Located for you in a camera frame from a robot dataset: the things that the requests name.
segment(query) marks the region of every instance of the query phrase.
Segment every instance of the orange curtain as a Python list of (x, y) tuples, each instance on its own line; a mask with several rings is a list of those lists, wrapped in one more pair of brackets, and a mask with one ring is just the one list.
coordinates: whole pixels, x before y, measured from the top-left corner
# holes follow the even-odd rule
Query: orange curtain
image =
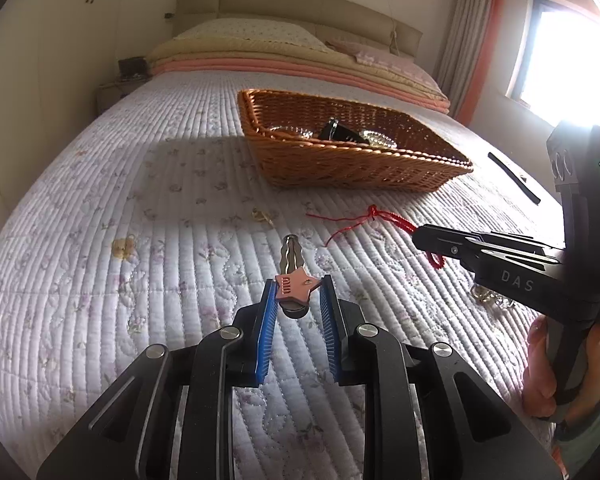
[(498, 32), (500, 31), (503, 4), (504, 0), (491, 1), (489, 22), (487, 24), (487, 31), (484, 35), (484, 41), (480, 48), (478, 63), (475, 66), (474, 74), (472, 75), (469, 89), (462, 102), (462, 106), (455, 117), (456, 121), (464, 124), (464, 126), (469, 126), (469, 123), (474, 116), (480, 94), (482, 93), (482, 88), (484, 87), (484, 82), (487, 79), (491, 59), (493, 59), (493, 53), (496, 48)]

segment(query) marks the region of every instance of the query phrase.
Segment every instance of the key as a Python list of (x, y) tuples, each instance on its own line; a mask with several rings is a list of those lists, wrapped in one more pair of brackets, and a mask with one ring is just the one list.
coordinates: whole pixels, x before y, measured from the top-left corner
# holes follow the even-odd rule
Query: key
[(320, 280), (304, 270), (302, 247), (296, 235), (282, 240), (280, 274), (276, 276), (276, 300), (287, 317), (300, 319), (309, 312), (311, 293), (320, 286)]

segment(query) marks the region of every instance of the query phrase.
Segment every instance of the pillow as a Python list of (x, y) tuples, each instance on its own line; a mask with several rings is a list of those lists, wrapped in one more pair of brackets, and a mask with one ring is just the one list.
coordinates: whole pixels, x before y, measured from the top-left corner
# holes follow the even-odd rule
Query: pillow
[(379, 48), (351, 41), (330, 40), (329, 43), (338, 52), (355, 57), (356, 61), (362, 65), (384, 68), (389, 72), (412, 79), (426, 88), (442, 94), (440, 87), (433, 78), (407, 57), (394, 56), (394, 54), (380, 50)]
[(193, 38), (235, 38), (238, 40), (270, 41), (304, 46), (320, 52), (331, 52), (310, 32), (295, 23), (254, 20), (251, 18), (218, 18), (200, 23), (179, 36), (178, 40)]

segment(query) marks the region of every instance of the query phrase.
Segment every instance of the pink blanket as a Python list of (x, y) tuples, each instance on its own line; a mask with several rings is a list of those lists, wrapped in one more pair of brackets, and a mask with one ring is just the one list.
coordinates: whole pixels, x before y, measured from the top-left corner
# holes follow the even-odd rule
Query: pink blanket
[(154, 75), (163, 72), (189, 72), (192, 70), (234, 70), (238, 72), (267, 72), (282, 75), (310, 77), (331, 83), (340, 83), (387, 95), (430, 110), (448, 114), (448, 101), (433, 100), (409, 94), (391, 86), (365, 80), (354, 75), (337, 72), (327, 68), (307, 66), (287, 61), (248, 58), (208, 58), (169, 61), (152, 69)]

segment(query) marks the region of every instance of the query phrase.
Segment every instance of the sleeve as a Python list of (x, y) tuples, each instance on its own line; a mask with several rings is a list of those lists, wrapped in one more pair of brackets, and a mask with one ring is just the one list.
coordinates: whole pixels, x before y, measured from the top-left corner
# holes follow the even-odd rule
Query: sleeve
[(576, 428), (559, 425), (555, 431), (555, 443), (565, 468), (574, 477), (600, 445), (600, 403)]

